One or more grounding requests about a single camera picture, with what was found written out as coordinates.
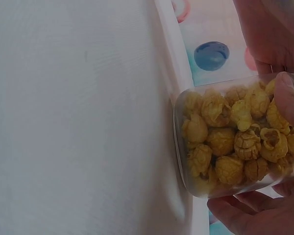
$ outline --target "pink shape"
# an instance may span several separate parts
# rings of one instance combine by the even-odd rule
[[[176,4],[172,2],[174,11],[176,11]],[[191,11],[191,4],[188,0],[184,0],[184,10],[183,12],[176,17],[178,23],[182,23],[188,17]]]
[[[256,67],[254,57],[252,57],[251,54],[249,53],[248,47],[246,47],[244,59],[245,59],[245,64],[247,65],[247,67],[250,70],[257,71],[257,67]]]

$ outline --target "fingernail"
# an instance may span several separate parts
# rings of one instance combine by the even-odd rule
[[[283,74],[282,75],[282,81],[283,81],[285,86],[294,89],[294,84],[293,84],[293,81],[292,81],[289,74],[287,74],[287,73]]]

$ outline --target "blue circle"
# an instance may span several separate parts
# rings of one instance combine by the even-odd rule
[[[198,67],[206,71],[220,69],[230,56],[226,44],[220,42],[207,42],[196,48],[194,59]]]

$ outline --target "glass jar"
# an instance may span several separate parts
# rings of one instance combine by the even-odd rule
[[[294,178],[294,128],[277,111],[275,77],[230,80],[179,95],[176,152],[193,196],[233,195]]]

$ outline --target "white fabric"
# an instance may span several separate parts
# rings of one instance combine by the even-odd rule
[[[0,0],[0,235],[191,233],[155,12]]]

